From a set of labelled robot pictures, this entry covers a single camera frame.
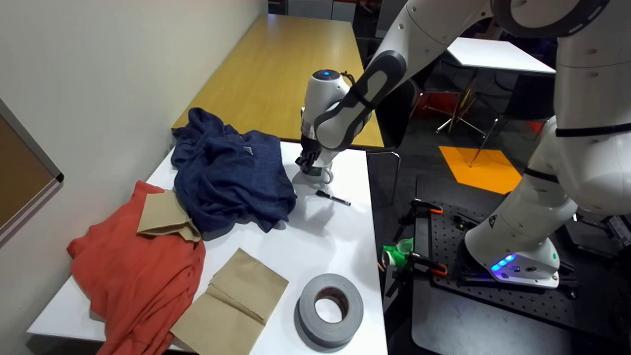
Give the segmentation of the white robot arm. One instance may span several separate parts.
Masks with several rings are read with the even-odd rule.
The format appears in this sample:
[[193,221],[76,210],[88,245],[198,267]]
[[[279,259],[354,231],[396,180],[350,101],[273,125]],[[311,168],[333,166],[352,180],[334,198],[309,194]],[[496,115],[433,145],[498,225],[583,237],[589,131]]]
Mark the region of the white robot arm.
[[551,40],[553,81],[518,77],[500,109],[545,127],[516,190],[465,233],[465,251],[498,283],[555,288],[549,235],[575,212],[631,212],[631,0],[405,0],[358,79],[309,77],[297,166],[327,170],[398,85],[484,18],[514,38]]

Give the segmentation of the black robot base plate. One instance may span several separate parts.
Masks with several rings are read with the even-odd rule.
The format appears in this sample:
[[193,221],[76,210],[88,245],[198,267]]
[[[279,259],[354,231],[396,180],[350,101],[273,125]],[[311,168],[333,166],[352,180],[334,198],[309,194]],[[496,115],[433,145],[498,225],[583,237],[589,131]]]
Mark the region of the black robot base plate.
[[443,206],[415,219],[415,253],[447,267],[411,288],[411,342],[437,355],[628,355],[628,288],[613,263],[551,241],[555,290],[494,283],[465,251],[457,221],[480,214]]

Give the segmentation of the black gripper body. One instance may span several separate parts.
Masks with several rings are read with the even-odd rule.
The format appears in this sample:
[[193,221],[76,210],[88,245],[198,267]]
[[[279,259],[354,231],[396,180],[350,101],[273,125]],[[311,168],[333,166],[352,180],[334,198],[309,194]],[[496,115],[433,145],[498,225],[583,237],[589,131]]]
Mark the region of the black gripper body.
[[301,152],[295,158],[299,172],[311,178],[329,178],[334,152],[325,150],[317,141],[307,137],[301,137],[299,145]]

